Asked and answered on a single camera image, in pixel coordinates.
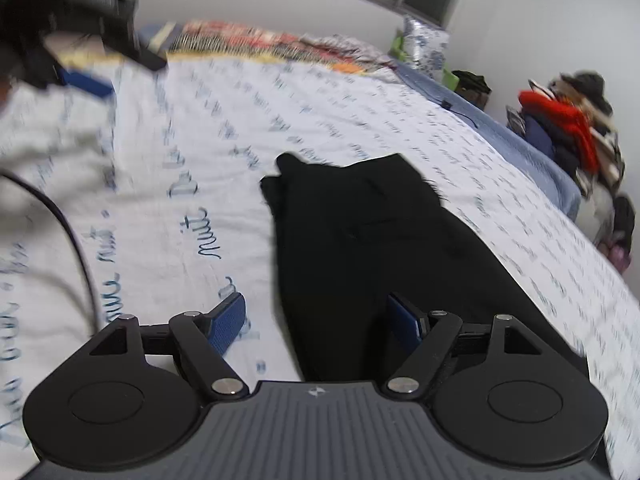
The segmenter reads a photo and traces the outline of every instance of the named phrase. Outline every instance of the black hat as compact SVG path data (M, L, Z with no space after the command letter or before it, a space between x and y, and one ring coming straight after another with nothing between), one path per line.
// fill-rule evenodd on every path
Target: black hat
M598 110L611 117L613 108L604 98L604 79L600 74L576 72L573 76L561 74L560 77L591 101Z

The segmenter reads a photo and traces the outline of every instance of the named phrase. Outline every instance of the white bed sheet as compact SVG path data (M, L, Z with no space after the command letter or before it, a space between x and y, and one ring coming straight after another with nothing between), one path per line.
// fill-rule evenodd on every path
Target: white bed sheet
M113 81L117 101L18 91L0 116L0 164L68 215L105 313L162 323L210 310L236 288L248 320L225 358L251 386L297 380L258 183L286 151L340 166L400 152L586 352L610 409L613 474L640 476L638 302L535 184L456 116L404 85L306 64L218 58L172 62L155 77L128 63L94 73ZM24 193L0 187L0 480L8 480L35 462L19 418L25 396L88 329L62 230ZM193 231L204 218L215 243Z

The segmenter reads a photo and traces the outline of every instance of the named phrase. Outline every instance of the red sweater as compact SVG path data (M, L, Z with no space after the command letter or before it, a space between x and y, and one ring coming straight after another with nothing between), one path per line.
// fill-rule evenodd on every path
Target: red sweater
M525 111L530 110L545 114L553 124L575 137L578 150L580 150L582 168L590 173L598 173L600 165L589 123L578 108L552 101L529 90L520 92L518 99Z

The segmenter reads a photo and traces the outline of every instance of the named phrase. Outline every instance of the black pants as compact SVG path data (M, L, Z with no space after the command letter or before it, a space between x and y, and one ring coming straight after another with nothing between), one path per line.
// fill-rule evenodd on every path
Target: black pants
M469 227L400 155L336 168L277 159L262 192L276 222L282 307L309 381L384 381L404 355L385 320L397 291L428 312L490 324L512 314L577 356Z

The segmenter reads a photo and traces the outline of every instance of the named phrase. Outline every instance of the floral pillow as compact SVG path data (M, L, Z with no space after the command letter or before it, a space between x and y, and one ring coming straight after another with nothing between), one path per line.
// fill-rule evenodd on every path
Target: floral pillow
M442 82L445 50L449 44L449 33L420 22L411 16L404 17L404 41L402 50L406 63L418 72L423 72L437 82Z

